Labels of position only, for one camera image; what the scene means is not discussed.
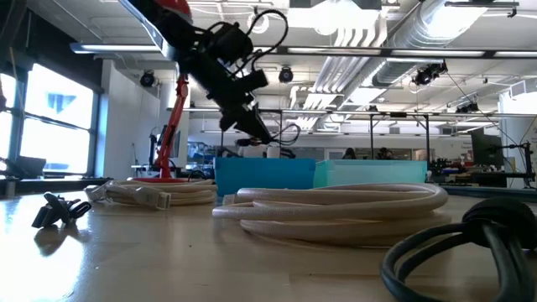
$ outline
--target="ductwork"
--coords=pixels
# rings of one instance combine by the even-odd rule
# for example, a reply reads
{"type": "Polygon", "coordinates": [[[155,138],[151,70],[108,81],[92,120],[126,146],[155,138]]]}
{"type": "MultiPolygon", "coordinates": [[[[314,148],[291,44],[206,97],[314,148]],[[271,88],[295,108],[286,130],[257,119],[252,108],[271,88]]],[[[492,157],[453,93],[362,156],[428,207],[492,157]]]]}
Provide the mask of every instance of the ductwork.
{"type": "MultiPolygon", "coordinates": [[[[463,34],[484,13],[486,8],[446,7],[447,0],[424,2],[387,42],[394,48],[440,48],[463,34]]],[[[355,94],[360,86],[391,86],[415,68],[414,63],[371,59],[345,91],[355,94]]]]}

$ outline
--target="blue plastic bin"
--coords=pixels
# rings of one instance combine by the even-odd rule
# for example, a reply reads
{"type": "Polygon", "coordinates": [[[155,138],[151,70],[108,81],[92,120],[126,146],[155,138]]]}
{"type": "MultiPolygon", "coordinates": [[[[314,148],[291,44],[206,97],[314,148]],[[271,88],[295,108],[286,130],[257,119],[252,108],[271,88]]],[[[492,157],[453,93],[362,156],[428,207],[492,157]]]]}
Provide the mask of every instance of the blue plastic bin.
{"type": "Polygon", "coordinates": [[[235,194],[242,188],[311,189],[314,159],[217,158],[218,195],[235,194]]]}
{"type": "Polygon", "coordinates": [[[338,159],[317,163],[314,187],[378,183],[423,183],[427,162],[410,160],[338,159]]]}

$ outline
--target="workbench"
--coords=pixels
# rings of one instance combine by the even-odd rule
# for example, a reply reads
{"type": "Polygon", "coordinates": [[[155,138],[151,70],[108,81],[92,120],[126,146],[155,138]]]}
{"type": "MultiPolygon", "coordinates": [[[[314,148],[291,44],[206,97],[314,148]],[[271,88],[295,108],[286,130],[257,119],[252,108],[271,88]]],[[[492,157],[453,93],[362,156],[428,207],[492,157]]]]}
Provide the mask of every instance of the workbench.
{"type": "MultiPolygon", "coordinates": [[[[460,220],[478,201],[451,196],[443,210],[460,220]]],[[[30,225],[44,203],[0,201],[0,301],[394,301],[379,277],[386,249],[270,242],[213,220],[211,206],[95,203],[75,228],[38,231],[30,225]]],[[[490,301],[498,291],[491,253],[472,244],[432,258],[408,284],[452,301],[490,301]]]]}

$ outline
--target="desk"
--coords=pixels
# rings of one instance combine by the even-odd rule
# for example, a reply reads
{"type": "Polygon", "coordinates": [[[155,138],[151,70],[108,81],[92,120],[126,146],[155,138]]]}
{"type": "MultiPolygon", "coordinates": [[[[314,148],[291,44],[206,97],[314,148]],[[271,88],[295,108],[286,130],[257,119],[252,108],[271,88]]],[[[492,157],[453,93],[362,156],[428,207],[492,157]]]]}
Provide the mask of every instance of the desk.
{"type": "MultiPolygon", "coordinates": [[[[444,210],[458,220],[477,201],[452,196],[444,210]]],[[[384,249],[267,242],[213,220],[209,206],[95,204],[78,230],[37,232],[30,224],[43,204],[36,195],[0,201],[0,301],[394,301],[378,274],[384,249]]],[[[490,252],[473,245],[432,258],[409,284],[452,301],[490,301],[498,290],[490,252]]]]}

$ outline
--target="coiled white hose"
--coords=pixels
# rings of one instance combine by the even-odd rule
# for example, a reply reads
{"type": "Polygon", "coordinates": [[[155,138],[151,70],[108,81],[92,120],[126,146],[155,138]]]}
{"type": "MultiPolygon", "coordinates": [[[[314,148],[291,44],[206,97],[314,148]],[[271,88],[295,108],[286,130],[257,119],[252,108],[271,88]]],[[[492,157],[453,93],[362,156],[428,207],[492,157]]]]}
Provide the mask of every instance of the coiled white hose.
{"type": "Polygon", "coordinates": [[[148,206],[160,210],[170,206],[202,205],[216,202],[212,180],[185,183],[147,183],[112,180],[97,188],[86,188],[90,200],[110,200],[124,205],[148,206]]]}
{"type": "Polygon", "coordinates": [[[434,209],[448,194],[427,184],[344,185],[316,190],[241,189],[212,211],[265,237],[348,246],[392,246],[451,217],[434,209]]]}

